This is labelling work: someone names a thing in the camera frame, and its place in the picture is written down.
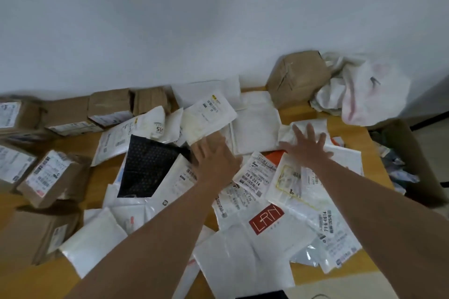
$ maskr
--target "red logo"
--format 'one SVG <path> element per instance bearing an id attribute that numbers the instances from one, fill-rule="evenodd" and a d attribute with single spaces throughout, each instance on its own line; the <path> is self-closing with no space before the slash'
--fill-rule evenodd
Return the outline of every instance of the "red logo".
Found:
<path id="1" fill-rule="evenodd" d="M 284 212 L 278 206 L 274 204 L 269 205 L 255 217 L 253 217 L 249 223 L 253 228 L 255 235 L 259 235 L 269 226 L 279 220 L 284 215 Z"/>

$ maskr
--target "open cardboard box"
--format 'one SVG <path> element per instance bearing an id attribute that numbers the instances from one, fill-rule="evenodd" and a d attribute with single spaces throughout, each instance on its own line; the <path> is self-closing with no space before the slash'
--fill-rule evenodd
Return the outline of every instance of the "open cardboard box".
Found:
<path id="1" fill-rule="evenodd" d="M 393 120 L 382 129 L 387 140 L 387 146 L 406 163 L 405 170 L 419 176 L 419 183 L 410 183 L 406 196 L 429 208 L 435 208 L 449 203 L 443 187 L 438 182 L 424 157 L 421 147 L 407 123 L 403 120 Z"/>

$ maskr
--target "black package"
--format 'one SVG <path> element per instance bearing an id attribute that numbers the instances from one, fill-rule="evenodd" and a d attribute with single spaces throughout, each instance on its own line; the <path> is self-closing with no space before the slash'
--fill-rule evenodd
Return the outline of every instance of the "black package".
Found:
<path id="1" fill-rule="evenodd" d="M 131 135 L 118 197 L 153 196 L 179 154 L 190 161 L 190 150 Z"/>

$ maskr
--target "wall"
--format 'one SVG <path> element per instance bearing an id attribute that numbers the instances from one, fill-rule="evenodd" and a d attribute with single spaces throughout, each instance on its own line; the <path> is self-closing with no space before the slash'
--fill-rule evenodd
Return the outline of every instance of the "wall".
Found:
<path id="1" fill-rule="evenodd" d="M 220 79 L 263 85 L 283 53 L 397 59 L 410 99 L 449 71 L 447 0 L 0 0 L 0 93 L 64 98 Z"/>

